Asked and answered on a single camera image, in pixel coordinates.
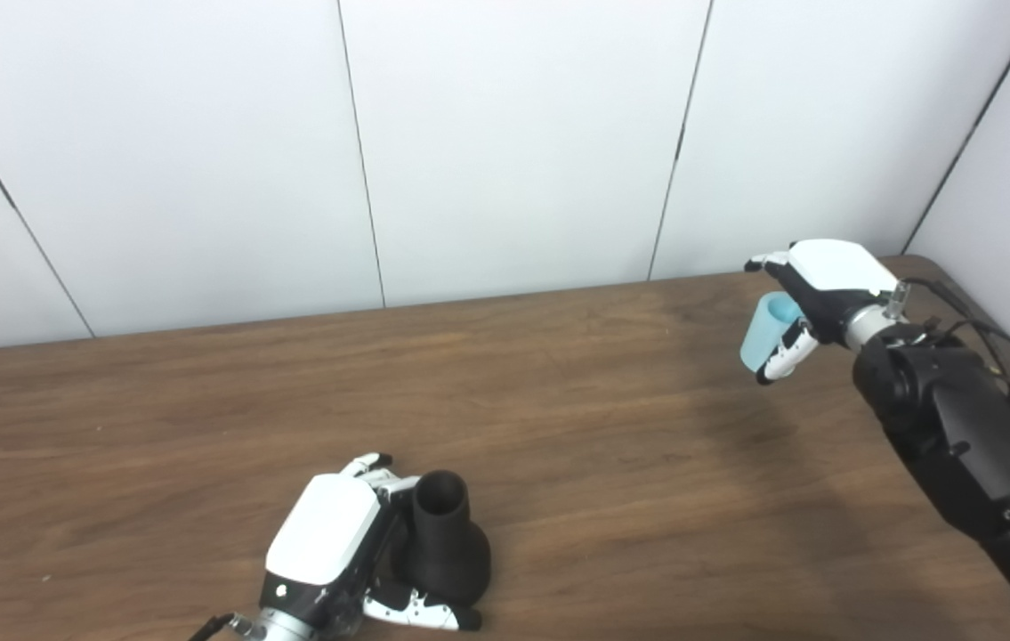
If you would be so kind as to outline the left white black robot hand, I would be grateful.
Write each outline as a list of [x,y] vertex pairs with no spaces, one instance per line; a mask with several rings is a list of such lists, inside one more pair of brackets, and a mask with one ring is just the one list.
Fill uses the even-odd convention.
[[414,477],[383,453],[314,475],[266,552],[247,640],[338,640],[374,620],[403,628],[481,629],[491,544],[456,472]]

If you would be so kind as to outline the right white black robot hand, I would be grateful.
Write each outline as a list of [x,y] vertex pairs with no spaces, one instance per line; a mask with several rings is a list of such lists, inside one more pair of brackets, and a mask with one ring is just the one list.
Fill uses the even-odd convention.
[[801,240],[752,256],[744,271],[769,273],[800,309],[758,365],[760,385],[789,377],[818,346],[858,353],[872,337],[906,321],[901,310],[890,309],[899,280],[854,242]]

